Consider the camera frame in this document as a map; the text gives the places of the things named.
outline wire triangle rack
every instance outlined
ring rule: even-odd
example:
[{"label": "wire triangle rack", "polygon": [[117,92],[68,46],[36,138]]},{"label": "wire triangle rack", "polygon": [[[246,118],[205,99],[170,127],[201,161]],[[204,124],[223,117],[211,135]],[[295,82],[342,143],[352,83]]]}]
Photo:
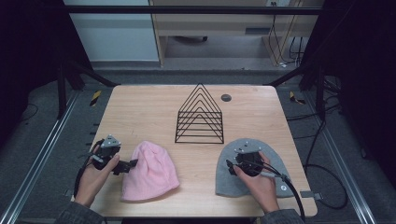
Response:
[{"label": "wire triangle rack", "polygon": [[178,110],[175,143],[224,144],[221,110],[202,83]]}]

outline wall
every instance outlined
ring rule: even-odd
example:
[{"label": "wall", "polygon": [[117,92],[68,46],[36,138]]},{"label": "wall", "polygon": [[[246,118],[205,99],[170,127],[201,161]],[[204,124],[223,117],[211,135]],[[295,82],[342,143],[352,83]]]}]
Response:
[{"label": "wall", "polygon": [[[147,6],[147,0],[64,0],[66,5]],[[159,61],[148,14],[70,14],[92,65]]]}]

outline pink knit hat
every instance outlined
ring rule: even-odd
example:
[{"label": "pink knit hat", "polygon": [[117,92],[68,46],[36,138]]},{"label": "pink knit hat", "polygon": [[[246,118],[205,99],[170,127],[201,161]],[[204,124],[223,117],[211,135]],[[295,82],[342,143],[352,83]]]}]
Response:
[{"label": "pink knit hat", "polygon": [[164,148],[144,141],[134,150],[131,160],[135,159],[136,167],[124,174],[123,200],[147,200],[179,186],[175,165]]}]

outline human hand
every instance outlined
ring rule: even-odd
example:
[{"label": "human hand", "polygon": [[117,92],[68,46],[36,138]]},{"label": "human hand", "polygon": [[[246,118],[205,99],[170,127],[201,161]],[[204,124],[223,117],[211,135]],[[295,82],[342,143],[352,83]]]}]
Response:
[{"label": "human hand", "polygon": [[[262,161],[270,164],[270,160],[262,152],[259,152],[259,154],[262,157]],[[263,175],[250,176],[245,174],[244,171],[236,165],[233,169],[250,190],[250,193],[259,203],[264,213],[279,210],[279,205],[277,204],[276,199],[276,182],[273,177]]]},{"label": "human hand", "polygon": [[75,203],[91,207],[96,194],[105,184],[110,172],[119,163],[120,156],[115,155],[102,170],[97,170],[92,164],[92,158],[88,162],[81,179],[79,180],[78,193],[74,200]]}]

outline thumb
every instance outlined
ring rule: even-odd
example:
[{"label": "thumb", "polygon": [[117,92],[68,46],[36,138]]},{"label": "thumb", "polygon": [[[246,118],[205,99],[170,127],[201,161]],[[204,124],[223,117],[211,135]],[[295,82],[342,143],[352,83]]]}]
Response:
[{"label": "thumb", "polygon": [[119,160],[120,160],[120,156],[119,156],[119,155],[115,155],[115,156],[114,156],[113,158],[111,158],[111,160],[107,163],[105,169],[106,169],[108,172],[111,172],[111,171],[114,169],[114,167],[117,166],[117,164],[119,163]]},{"label": "thumb", "polygon": [[241,178],[242,180],[244,180],[246,178],[246,174],[245,172],[237,165],[235,165],[233,167],[233,169],[235,170],[236,175]]}]

